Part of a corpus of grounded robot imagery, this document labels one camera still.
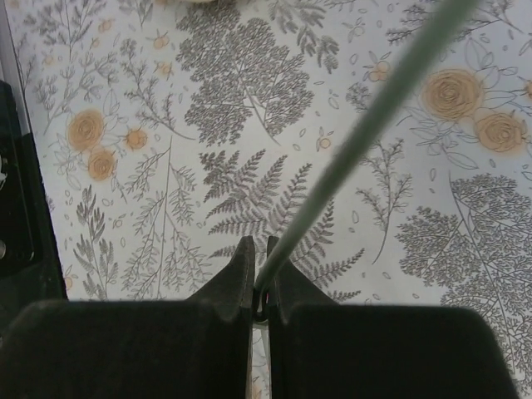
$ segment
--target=tablecloth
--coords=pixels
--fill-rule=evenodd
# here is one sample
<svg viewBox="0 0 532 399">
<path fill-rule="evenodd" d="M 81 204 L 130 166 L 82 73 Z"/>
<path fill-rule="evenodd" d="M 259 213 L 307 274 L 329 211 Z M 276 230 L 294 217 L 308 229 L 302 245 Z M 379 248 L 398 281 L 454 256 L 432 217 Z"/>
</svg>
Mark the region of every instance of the tablecloth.
<svg viewBox="0 0 532 399">
<path fill-rule="evenodd" d="M 439 2 L 6 0 L 69 297 L 186 298 L 246 234 L 259 266 Z M 482 3 L 292 256 L 340 303 L 473 308 L 523 397 L 530 15 Z"/>
</svg>

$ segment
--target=green stick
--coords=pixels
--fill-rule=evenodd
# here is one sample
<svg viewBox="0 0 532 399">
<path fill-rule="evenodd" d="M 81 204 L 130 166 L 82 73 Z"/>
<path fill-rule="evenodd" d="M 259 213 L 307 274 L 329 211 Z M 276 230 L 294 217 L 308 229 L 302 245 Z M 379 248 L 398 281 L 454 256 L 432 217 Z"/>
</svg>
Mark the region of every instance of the green stick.
<svg viewBox="0 0 532 399">
<path fill-rule="evenodd" d="M 434 18 L 416 35 L 387 84 L 377 94 L 361 120 L 352 128 L 342 149 L 312 188 L 283 236 L 273 248 L 257 276 L 254 286 L 254 311 L 258 322 L 265 319 L 266 292 L 275 274 L 307 233 L 327 202 L 354 171 L 372 143 L 387 127 L 412 87 L 428 71 L 432 61 L 451 40 L 456 30 L 478 3 L 478 0 L 446 0 Z"/>
</svg>

